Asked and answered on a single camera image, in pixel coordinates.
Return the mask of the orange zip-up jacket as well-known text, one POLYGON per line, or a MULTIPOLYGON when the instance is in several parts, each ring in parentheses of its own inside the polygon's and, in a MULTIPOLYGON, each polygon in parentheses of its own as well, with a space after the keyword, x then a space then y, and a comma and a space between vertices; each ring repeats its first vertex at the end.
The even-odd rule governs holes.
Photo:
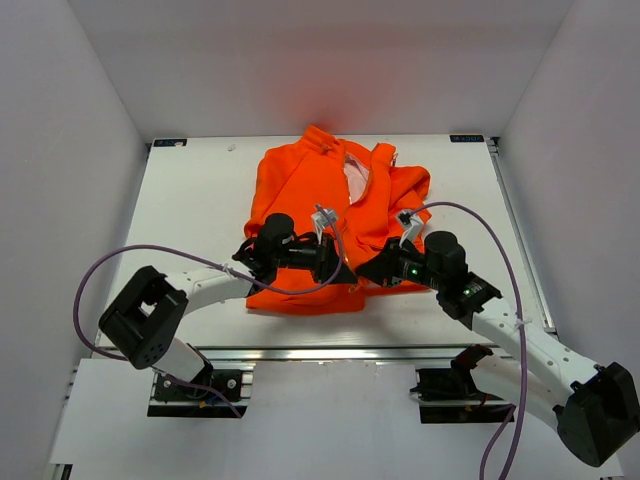
MULTIPOLYGON (((297 234, 314 229, 319 207, 333 210, 349 267, 371 260, 387 238, 402 234, 397 215, 420 208, 427 198, 431 175, 422 166, 399 166, 395 146, 367 148, 310 126, 294 143, 268 150, 257 168, 256 189, 246 237, 257 235, 273 213, 289 215, 297 234)), ((419 292, 407 281, 382 288, 367 280, 355 285, 315 288, 307 271, 278 272, 274 291, 249 297, 250 310, 299 316, 353 313, 370 298, 419 292)))

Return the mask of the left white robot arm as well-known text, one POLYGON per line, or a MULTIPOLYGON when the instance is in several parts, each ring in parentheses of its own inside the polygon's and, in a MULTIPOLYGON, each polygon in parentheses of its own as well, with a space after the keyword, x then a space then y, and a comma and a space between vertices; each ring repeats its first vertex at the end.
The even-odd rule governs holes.
POLYGON ((298 235, 290 216, 269 215, 233 255, 241 269, 205 262, 199 270, 165 275, 145 266, 107 307, 99 329, 135 369, 152 368, 188 398, 202 398, 210 390, 213 367, 177 338, 185 316, 264 291, 303 296, 331 285, 356 283, 344 260, 336 213, 318 207, 312 224, 312 231, 298 235))

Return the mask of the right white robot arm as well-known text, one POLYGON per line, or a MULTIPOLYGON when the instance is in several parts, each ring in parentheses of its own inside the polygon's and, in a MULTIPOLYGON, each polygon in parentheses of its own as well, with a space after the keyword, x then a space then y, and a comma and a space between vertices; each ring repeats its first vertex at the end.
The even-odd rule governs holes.
POLYGON ((525 409, 552 430, 580 461, 600 467, 639 432, 639 400, 632 375, 620 364, 602 366, 569 349, 537 325, 519 320, 501 292, 469 270, 456 236, 430 233, 418 251, 399 237, 357 267, 382 286, 402 281, 429 287, 444 313, 512 357, 473 345, 450 364, 453 390, 480 392, 525 409))

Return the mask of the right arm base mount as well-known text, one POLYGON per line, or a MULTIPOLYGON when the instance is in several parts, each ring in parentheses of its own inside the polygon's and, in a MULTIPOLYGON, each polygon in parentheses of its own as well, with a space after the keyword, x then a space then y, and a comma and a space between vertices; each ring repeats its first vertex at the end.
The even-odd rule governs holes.
POLYGON ((500 424, 514 421, 510 404, 455 377, 452 368, 416 370, 409 396, 418 404, 424 425, 500 424))

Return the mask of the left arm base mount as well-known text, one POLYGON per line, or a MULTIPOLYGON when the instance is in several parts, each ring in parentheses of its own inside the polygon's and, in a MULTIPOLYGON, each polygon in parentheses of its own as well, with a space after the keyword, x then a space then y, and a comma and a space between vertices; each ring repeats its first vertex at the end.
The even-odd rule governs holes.
POLYGON ((175 383, 154 373, 147 416, 150 418, 240 419, 253 386, 253 366, 242 363, 213 364, 209 378, 195 386, 175 383))

